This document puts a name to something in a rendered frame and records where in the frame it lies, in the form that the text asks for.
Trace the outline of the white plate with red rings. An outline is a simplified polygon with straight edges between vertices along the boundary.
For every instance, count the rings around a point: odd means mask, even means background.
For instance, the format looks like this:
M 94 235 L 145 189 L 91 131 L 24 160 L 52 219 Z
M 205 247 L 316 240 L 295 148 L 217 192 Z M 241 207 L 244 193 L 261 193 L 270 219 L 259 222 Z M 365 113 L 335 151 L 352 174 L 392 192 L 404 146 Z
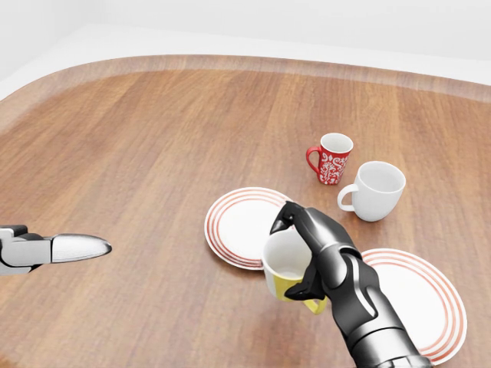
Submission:
M 450 280 L 423 258 L 390 248 L 362 253 L 418 351 L 438 366 L 452 359 L 467 333 L 463 301 Z
M 226 263 L 262 270 L 262 249 L 272 224 L 290 198 L 274 189 L 243 187 L 227 192 L 209 208 L 204 235 L 211 250 Z

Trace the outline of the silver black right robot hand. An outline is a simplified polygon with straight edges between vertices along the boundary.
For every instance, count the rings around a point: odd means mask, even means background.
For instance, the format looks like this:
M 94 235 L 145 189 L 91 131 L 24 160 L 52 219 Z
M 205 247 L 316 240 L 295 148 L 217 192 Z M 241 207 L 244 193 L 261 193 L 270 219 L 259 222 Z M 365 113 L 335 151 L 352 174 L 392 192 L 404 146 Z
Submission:
M 401 329 L 399 317 L 381 292 L 377 272 L 363 261 L 345 228 L 319 210 L 287 201 L 270 233 L 294 227 L 311 251 L 304 280 L 285 292 L 293 300 L 326 296 L 345 340 L 377 330 Z

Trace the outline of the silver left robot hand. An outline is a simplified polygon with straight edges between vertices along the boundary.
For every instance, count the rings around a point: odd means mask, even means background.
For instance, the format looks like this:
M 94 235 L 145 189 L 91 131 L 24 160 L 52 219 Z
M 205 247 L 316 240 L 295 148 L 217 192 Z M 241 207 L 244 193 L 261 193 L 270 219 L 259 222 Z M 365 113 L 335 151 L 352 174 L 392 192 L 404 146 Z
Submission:
M 0 225 L 0 276 L 28 274 L 42 265 L 83 261 L 111 251 L 108 241 L 93 235 L 43 237 L 26 225 Z

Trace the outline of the red patterned mug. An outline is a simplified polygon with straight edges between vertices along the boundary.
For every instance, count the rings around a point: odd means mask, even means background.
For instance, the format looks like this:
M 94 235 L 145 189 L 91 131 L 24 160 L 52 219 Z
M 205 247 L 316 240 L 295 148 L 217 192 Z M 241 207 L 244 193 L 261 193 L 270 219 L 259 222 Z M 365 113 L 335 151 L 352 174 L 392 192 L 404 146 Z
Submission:
M 337 185 L 344 173 L 353 141 L 342 133 L 326 133 L 318 146 L 307 149 L 305 158 L 319 182 Z

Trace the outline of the yellow and white mug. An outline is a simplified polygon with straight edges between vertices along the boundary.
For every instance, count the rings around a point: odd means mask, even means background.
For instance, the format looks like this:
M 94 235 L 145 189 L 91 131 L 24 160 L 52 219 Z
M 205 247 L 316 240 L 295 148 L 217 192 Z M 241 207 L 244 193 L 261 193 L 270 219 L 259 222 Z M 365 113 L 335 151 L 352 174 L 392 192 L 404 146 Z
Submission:
M 311 250 L 294 227 L 270 235 L 262 250 L 270 294 L 279 301 L 292 302 L 285 292 L 303 280 L 310 262 Z

